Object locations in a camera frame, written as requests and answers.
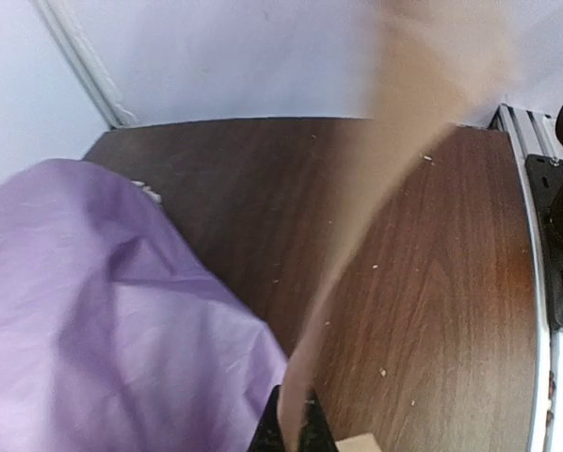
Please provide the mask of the beige satin ribbon bow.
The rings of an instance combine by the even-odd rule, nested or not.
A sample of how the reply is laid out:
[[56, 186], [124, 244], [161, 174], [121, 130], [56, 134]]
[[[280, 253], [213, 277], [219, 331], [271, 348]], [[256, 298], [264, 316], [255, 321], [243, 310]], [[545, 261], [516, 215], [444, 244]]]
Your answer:
[[324, 262], [281, 384], [277, 415], [289, 451], [298, 448], [333, 292], [375, 215], [420, 155], [513, 76], [506, 13], [501, 1], [381, 1], [362, 22], [366, 119], [339, 151]]

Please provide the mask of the purple flower bouquet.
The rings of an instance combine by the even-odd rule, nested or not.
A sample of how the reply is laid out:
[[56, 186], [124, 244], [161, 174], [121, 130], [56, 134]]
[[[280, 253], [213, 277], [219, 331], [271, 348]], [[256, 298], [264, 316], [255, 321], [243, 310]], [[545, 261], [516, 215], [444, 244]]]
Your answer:
[[0, 186], [0, 451], [244, 451], [285, 366], [129, 180], [47, 160]]

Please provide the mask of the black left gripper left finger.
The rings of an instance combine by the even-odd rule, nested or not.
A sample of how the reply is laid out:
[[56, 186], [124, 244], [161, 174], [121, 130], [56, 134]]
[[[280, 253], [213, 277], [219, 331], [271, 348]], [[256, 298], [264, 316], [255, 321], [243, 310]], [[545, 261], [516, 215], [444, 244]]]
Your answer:
[[280, 388], [280, 385], [272, 388], [252, 440], [249, 443], [248, 452], [285, 451], [277, 415]]

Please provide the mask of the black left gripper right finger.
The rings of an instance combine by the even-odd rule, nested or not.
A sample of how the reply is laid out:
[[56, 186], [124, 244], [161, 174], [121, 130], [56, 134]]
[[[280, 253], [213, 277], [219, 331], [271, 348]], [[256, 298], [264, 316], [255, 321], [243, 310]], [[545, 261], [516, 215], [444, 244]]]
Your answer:
[[311, 389], [305, 400], [299, 452], [338, 452], [326, 415], [316, 392]]

